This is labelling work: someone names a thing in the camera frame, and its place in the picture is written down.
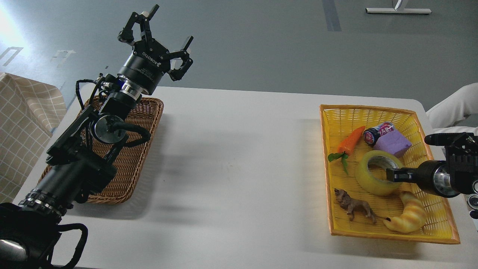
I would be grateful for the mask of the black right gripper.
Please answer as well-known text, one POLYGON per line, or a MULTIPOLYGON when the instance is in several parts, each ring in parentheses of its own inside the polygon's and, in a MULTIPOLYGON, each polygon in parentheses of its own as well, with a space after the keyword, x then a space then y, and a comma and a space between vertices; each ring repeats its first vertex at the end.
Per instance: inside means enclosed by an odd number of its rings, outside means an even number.
POLYGON ((445 161, 428 160, 419 167, 387 168, 388 182, 415 183, 422 191, 445 198, 453 198, 460 193, 452 187, 451 177, 445 161))

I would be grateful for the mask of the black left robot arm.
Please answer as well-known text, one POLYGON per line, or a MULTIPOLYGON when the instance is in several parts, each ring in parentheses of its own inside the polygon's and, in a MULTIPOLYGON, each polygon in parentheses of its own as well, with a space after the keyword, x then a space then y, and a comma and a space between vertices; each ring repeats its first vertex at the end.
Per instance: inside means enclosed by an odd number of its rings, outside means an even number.
POLYGON ((62 225, 62 217, 73 202, 85 203, 114 179, 114 161, 123 148, 150 141, 152 131, 126 121, 142 95, 152 95, 166 74, 172 81, 181 80, 193 64, 188 53, 193 36, 176 52, 152 37, 150 20, 158 9, 156 4, 149 12, 133 12, 118 33, 118 41, 133 51, 117 75, 77 81, 81 112, 47 150, 51 170, 18 205, 1 204, 1 268, 54 269, 55 245, 63 232, 72 230, 81 235, 63 268, 78 264, 88 228, 81 223, 62 225))

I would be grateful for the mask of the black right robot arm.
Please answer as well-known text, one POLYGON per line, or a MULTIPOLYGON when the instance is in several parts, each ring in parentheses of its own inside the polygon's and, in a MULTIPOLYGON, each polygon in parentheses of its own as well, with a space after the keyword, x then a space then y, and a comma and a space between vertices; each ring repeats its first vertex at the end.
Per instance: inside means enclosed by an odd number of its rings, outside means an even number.
POLYGON ((478 145, 473 133, 433 133, 427 145, 443 146, 445 160, 427 160, 417 168, 388 168, 389 182, 416 184, 422 191, 445 198, 467 196, 470 216, 477 219, 478 145))

